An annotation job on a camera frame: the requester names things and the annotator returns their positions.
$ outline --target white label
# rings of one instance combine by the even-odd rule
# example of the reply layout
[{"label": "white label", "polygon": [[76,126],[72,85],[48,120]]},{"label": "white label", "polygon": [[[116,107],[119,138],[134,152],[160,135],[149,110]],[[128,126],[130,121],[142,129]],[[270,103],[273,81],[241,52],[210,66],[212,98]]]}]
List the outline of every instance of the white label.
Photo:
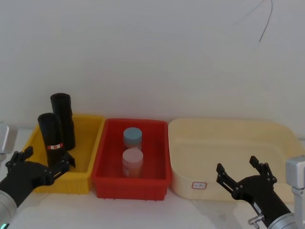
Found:
[{"label": "white label", "polygon": [[58,145],[54,145],[54,146],[50,146],[50,148],[51,149],[59,149],[61,147],[61,145],[60,144],[58,144]]},{"label": "white label", "polygon": [[258,207],[258,205],[254,202],[253,206],[255,207],[255,209],[258,211],[259,214],[262,213],[262,210]]},{"label": "white label", "polygon": [[193,189],[206,189],[207,183],[205,182],[193,182],[192,188]]}]

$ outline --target black cable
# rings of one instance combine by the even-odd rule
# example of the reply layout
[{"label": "black cable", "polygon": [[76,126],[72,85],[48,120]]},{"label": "black cable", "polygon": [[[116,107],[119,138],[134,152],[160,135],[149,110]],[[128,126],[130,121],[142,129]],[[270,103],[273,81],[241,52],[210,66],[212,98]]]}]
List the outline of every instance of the black cable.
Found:
[{"label": "black cable", "polygon": [[241,19],[239,19],[237,22],[234,23],[234,25],[240,23],[243,19],[248,17],[251,13],[253,13],[257,8],[259,8],[266,0],[262,0],[256,7],[254,7],[250,12],[248,12],[246,15],[244,15]]},{"label": "black cable", "polygon": [[265,26],[265,28],[264,28],[264,31],[263,31],[262,35],[261,35],[261,38],[259,39],[259,42],[261,42],[261,40],[262,40],[262,38],[263,38],[263,35],[264,35],[264,33],[265,33],[265,31],[266,31],[266,29],[267,29],[267,27],[268,27],[268,24],[269,24],[269,21],[270,21],[270,18],[271,18],[272,11],[273,11],[273,0],[271,0],[271,11],[270,11],[270,15],[269,15],[268,21],[267,21],[267,24],[266,24],[266,26]]}]

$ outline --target plastic bin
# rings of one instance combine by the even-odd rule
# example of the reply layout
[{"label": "plastic bin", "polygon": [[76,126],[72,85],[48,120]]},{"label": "plastic bin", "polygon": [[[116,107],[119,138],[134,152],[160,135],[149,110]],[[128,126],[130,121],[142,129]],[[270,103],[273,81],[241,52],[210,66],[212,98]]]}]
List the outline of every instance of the plastic bin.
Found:
[{"label": "plastic bin", "polygon": [[[123,176],[123,132],[128,127],[142,130],[141,178]],[[171,181],[170,168],[166,122],[139,119],[106,120],[92,172],[98,198],[163,200]]]},{"label": "plastic bin", "polygon": [[[38,187],[35,192],[86,194],[90,191],[91,172],[105,119],[92,115],[73,115],[72,118],[76,145],[69,153],[75,158],[76,168],[71,167],[70,171],[58,178],[52,186]],[[34,155],[29,160],[47,166],[47,155],[38,126],[24,149],[28,146],[34,148]]]},{"label": "plastic bin", "polygon": [[250,156],[270,165],[277,178],[274,188],[284,201],[293,202],[285,181],[285,161],[305,154],[286,127],[272,122],[234,119],[176,119],[169,124],[172,188],[183,198],[235,201],[216,182],[217,163],[234,180],[257,175]]}]

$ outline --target red label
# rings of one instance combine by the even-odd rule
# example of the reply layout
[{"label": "red label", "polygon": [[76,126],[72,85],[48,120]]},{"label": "red label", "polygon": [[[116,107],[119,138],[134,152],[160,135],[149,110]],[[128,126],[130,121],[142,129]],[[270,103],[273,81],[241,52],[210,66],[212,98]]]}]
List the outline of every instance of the red label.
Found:
[{"label": "red label", "polygon": [[207,183],[205,182],[193,182],[192,183],[192,189],[206,189],[206,187],[208,186]]},{"label": "red label", "polygon": [[54,146],[47,146],[47,149],[59,149],[63,147],[63,143]]}]

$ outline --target pink lid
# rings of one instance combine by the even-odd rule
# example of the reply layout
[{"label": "pink lid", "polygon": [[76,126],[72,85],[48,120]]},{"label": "pink lid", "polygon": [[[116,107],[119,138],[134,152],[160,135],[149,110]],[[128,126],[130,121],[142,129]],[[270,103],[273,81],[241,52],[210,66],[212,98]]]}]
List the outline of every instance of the pink lid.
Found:
[{"label": "pink lid", "polygon": [[137,148],[126,149],[123,153],[123,165],[129,168],[141,167],[143,164],[143,153]]}]

